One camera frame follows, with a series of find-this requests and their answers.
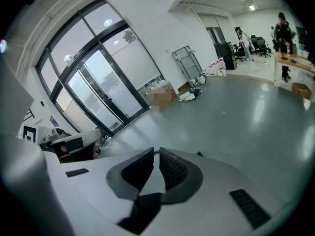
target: black cabinet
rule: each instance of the black cabinet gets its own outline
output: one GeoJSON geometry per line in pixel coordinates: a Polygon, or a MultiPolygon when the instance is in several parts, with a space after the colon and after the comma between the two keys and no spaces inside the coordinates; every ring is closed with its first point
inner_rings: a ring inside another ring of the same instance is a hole
{"type": "Polygon", "coordinates": [[[220,52],[220,56],[223,57],[226,69],[234,70],[237,67],[237,64],[231,42],[218,45],[218,50],[220,52]]]}

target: glass door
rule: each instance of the glass door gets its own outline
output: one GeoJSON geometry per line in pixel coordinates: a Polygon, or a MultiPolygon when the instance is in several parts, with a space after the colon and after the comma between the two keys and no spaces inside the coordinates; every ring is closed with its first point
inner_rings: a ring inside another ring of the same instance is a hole
{"type": "Polygon", "coordinates": [[[66,80],[73,96],[90,118],[115,134],[146,111],[108,62],[100,46],[80,59],[66,80]]]}
{"type": "Polygon", "coordinates": [[[121,130],[125,124],[116,116],[106,103],[96,94],[85,80],[80,70],[74,70],[67,79],[68,89],[72,95],[87,109],[89,115],[98,123],[98,126],[110,130],[113,134],[121,130]]]}
{"type": "Polygon", "coordinates": [[[104,55],[102,49],[95,49],[83,59],[81,69],[86,71],[86,78],[93,81],[94,88],[100,89],[96,90],[97,93],[111,102],[113,111],[121,118],[125,116],[131,119],[139,112],[143,112],[143,108],[114,71],[113,64],[111,65],[104,55]]]}

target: office chair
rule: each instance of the office chair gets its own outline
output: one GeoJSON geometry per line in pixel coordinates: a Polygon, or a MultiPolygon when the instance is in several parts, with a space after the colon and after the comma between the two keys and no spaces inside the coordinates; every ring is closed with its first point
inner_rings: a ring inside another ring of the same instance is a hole
{"type": "Polygon", "coordinates": [[[242,53],[240,50],[238,50],[238,46],[235,44],[233,45],[233,48],[236,50],[236,52],[234,53],[235,54],[235,59],[236,60],[240,60],[241,62],[243,62],[244,58],[241,57],[242,53]]]}
{"type": "Polygon", "coordinates": [[[267,53],[268,48],[266,47],[265,40],[264,40],[264,39],[258,39],[257,42],[258,42],[259,49],[261,50],[261,52],[259,53],[259,56],[265,55],[265,57],[266,57],[266,56],[271,57],[271,56],[267,53]]]}
{"type": "Polygon", "coordinates": [[[260,53],[261,50],[259,49],[258,43],[257,43],[257,38],[256,37],[251,37],[252,45],[255,47],[255,52],[254,53],[260,53]]]}

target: polished floor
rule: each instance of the polished floor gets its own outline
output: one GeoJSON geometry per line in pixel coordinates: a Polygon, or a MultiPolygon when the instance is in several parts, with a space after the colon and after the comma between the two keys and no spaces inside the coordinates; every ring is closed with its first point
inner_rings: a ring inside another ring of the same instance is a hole
{"type": "Polygon", "coordinates": [[[101,157],[173,148],[238,168],[282,206],[299,198],[314,165],[315,106],[281,88],[212,77],[193,101],[147,111],[119,132],[101,157]]]}
{"type": "Polygon", "coordinates": [[[241,62],[237,60],[237,68],[235,70],[227,70],[227,74],[242,75],[256,79],[266,80],[273,83],[275,73],[275,57],[260,57],[259,55],[252,55],[252,60],[244,60],[241,62]]]}

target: cardboard box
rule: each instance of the cardboard box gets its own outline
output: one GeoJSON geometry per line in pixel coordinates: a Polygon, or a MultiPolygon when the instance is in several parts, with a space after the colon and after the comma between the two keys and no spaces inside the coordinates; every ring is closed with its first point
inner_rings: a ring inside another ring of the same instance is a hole
{"type": "Polygon", "coordinates": [[[172,101],[177,99],[177,95],[173,86],[170,83],[167,83],[149,93],[148,99],[153,106],[166,107],[170,105],[172,101]]]}
{"type": "Polygon", "coordinates": [[[291,92],[308,100],[310,100],[312,96],[312,92],[308,86],[300,83],[293,83],[291,92]]]}

